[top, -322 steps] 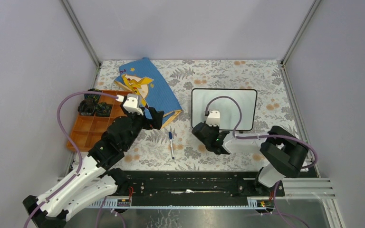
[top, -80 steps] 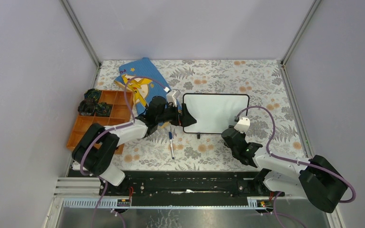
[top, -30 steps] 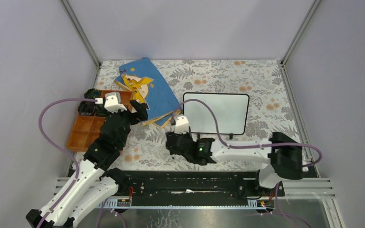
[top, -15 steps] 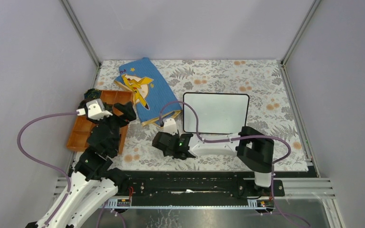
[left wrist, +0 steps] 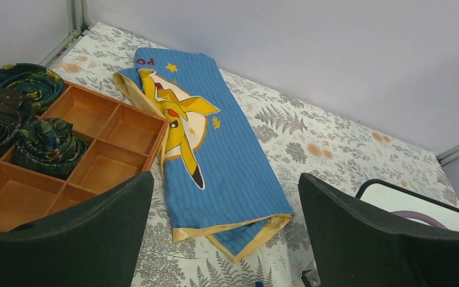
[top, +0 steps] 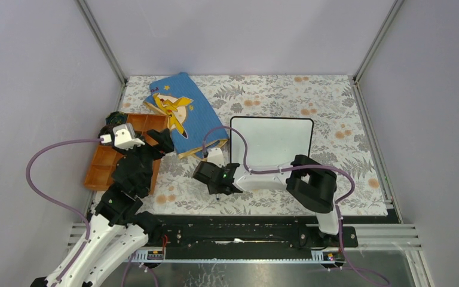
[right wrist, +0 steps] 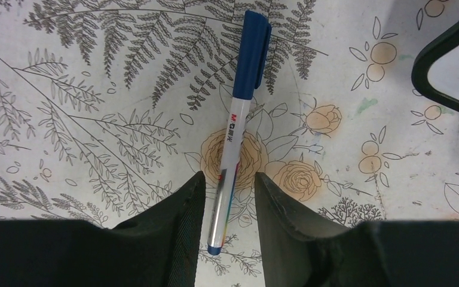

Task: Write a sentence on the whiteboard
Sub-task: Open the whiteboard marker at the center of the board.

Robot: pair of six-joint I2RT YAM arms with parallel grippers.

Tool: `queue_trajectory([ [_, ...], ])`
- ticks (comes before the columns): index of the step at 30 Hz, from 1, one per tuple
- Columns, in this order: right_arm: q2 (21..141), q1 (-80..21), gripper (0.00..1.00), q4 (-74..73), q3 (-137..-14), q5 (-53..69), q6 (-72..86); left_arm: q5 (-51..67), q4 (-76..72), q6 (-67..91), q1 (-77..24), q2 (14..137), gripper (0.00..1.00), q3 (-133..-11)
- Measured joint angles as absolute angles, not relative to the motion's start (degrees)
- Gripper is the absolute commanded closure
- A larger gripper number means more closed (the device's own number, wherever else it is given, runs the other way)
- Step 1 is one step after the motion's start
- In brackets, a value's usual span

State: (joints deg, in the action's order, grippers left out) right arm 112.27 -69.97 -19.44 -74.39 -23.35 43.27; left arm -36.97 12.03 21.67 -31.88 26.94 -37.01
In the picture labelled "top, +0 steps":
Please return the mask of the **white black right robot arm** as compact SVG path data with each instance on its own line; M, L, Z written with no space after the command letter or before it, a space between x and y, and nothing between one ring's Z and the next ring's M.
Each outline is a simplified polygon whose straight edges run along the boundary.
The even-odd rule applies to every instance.
M275 166L227 162L220 148L201 161L166 157L151 206L155 213L177 215L314 215L320 241L342 239L335 206L337 175L305 155Z

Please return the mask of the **white whiteboard black frame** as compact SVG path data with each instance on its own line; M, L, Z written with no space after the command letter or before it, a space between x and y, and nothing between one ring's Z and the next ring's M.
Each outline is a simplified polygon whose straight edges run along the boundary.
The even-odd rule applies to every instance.
M314 121L310 118L235 116L230 120L230 162L249 167L290 163L298 154L309 155Z

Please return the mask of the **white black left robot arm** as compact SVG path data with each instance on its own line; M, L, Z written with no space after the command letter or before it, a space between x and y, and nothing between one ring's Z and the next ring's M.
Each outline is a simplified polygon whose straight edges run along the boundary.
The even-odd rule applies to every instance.
M156 143L146 143L137 136L131 124L113 127L99 138L83 139L84 143L108 144L122 155L111 175L113 184L103 193L89 218L42 193L32 182L30 171L34 161L46 151L69 144L55 143L38 151L26 166L26 180L31 189L44 199L77 214L85 232L66 258L48 276L36 278L32 286L100 286L109 275L142 246L156 245L162 236L159 220L150 212L139 212L142 199L152 187L153 164L174 150L168 129L148 130Z

